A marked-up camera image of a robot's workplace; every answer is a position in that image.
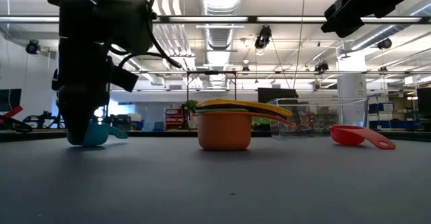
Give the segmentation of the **red measuring cup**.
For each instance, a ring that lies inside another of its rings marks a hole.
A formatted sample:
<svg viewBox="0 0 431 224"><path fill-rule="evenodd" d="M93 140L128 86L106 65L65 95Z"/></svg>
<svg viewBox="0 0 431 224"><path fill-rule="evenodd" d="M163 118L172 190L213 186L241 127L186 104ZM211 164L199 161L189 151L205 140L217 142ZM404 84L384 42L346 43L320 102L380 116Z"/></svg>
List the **red measuring cup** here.
<svg viewBox="0 0 431 224"><path fill-rule="evenodd" d="M369 128L350 125L333 125L329 127L331 138L340 145L356 146L368 141L375 147L394 150L396 145L382 134Z"/></svg>

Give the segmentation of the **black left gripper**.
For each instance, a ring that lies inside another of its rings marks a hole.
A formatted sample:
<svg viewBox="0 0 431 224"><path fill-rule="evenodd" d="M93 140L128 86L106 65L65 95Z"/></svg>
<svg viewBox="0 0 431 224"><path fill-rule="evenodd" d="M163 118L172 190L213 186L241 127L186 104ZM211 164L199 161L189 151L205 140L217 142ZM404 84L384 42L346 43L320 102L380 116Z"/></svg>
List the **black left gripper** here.
<svg viewBox="0 0 431 224"><path fill-rule="evenodd" d="M47 0L59 8L59 66L55 91L88 96L89 123L109 102L111 83L133 91L138 76L115 65L110 52L128 57L146 54L155 44L154 0Z"/></svg>

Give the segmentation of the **green potted plant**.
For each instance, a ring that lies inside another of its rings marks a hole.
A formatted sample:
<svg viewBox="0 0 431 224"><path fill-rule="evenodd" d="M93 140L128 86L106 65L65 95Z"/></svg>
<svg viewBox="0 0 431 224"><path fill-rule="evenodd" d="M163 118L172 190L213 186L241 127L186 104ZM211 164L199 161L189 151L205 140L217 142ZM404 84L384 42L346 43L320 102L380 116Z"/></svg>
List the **green potted plant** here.
<svg viewBox="0 0 431 224"><path fill-rule="evenodd" d="M192 115L196 112L196 107L198 105L198 101L197 100L187 100L183 106L184 109L187 111L187 117L191 118Z"/></svg>

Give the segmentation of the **clear plastic basket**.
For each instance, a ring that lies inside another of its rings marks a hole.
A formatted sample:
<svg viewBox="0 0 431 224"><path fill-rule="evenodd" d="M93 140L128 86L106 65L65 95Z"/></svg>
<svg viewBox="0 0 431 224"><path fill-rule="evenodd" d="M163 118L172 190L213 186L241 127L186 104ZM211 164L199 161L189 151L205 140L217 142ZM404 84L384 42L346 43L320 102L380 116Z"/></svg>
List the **clear plastic basket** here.
<svg viewBox="0 0 431 224"><path fill-rule="evenodd" d="M367 98L277 98L269 103L292 112L291 125L270 121L271 136L280 140L328 137L332 125L367 124Z"/></svg>

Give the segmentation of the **dark wall screen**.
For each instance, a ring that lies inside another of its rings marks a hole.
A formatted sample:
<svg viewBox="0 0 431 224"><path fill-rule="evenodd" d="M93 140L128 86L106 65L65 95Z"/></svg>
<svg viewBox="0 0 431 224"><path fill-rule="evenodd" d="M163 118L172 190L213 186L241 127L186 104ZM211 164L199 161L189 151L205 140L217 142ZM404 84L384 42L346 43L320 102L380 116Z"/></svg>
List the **dark wall screen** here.
<svg viewBox="0 0 431 224"><path fill-rule="evenodd" d="M0 89L0 112L9 112L20 105L21 89Z"/></svg>

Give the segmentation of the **red bin rack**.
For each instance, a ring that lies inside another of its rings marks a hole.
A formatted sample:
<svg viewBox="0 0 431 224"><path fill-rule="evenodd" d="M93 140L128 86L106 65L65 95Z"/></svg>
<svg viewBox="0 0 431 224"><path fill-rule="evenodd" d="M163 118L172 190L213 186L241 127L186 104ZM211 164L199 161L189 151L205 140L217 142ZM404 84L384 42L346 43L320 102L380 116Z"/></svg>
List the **red bin rack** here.
<svg viewBox="0 0 431 224"><path fill-rule="evenodd" d="M165 110L165 131L181 129L183 125L183 111L180 108Z"/></svg>

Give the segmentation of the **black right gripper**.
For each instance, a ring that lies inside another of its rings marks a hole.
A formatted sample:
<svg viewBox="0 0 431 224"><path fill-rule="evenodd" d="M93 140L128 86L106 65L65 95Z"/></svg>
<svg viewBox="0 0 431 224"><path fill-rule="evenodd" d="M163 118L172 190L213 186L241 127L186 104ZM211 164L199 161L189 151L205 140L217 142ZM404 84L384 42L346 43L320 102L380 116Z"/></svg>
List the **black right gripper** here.
<svg viewBox="0 0 431 224"><path fill-rule="evenodd" d="M334 32L340 38L349 36L364 25L363 17L382 18L403 0L336 0L325 12L324 33Z"/></svg>

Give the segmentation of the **shelf with blue bins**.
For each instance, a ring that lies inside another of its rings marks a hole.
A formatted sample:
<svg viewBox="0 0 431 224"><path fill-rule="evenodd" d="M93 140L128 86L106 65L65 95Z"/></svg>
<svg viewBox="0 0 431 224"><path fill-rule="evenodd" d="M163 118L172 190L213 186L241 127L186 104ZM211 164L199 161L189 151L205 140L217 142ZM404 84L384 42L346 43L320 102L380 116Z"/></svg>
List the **shelf with blue bins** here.
<svg viewBox="0 0 431 224"><path fill-rule="evenodd" d="M374 130L415 130L419 121L416 113L408 109L395 109L394 103L375 103L368 106L368 126Z"/></svg>

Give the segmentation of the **orange measuring cup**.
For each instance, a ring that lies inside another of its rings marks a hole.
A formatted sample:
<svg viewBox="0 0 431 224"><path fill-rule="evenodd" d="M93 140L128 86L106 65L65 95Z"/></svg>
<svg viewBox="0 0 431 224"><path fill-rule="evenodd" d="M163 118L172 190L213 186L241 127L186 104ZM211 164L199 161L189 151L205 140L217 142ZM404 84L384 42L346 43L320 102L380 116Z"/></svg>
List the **orange measuring cup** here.
<svg viewBox="0 0 431 224"><path fill-rule="evenodd" d="M293 125L289 120L255 112L216 111L197 115L199 145L210 151L242 151L251 143L252 117Z"/></svg>

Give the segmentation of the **black monitor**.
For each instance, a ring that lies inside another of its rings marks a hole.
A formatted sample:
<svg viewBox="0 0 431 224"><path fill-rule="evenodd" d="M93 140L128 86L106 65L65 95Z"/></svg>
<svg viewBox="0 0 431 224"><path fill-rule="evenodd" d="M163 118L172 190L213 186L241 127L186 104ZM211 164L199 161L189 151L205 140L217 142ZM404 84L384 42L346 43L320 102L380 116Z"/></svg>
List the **black monitor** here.
<svg viewBox="0 0 431 224"><path fill-rule="evenodd" d="M297 98L298 94L295 89L281 89L281 88L258 88L258 102L268 103L274 99L280 98Z"/></svg>
<svg viewBox="0 0 431 224"><path fill-rule="evenodd" d="M431 114L431 87L417 89L418 112Z"/></svg>

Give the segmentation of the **white pillar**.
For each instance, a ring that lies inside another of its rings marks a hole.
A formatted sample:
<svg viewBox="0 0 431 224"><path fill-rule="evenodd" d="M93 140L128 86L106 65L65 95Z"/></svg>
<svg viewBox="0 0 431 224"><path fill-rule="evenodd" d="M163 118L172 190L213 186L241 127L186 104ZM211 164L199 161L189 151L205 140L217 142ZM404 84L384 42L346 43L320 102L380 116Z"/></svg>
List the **white pillar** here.
<svg viewBox="0 0 431 224"><path fill-rule="evenodd" d="M366 97L365 54L363 50L345 53L344 45L337 48L337 90L340 98Z"/></svg>

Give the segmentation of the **teal measuring cup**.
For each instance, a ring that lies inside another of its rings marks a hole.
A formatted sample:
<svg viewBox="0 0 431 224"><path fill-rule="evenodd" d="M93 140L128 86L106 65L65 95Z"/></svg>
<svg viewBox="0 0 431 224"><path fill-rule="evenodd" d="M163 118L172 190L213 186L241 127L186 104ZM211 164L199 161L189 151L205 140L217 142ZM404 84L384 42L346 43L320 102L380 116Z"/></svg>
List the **teal measuring cup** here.
<svg viewBox="0 0 431 224"><path fill-rule="evenodd" d="M75 146L95 147L103 145L110 135L118 139L129 137L125 131L109 124L78 122L67 126L67 140Z"/></svg>

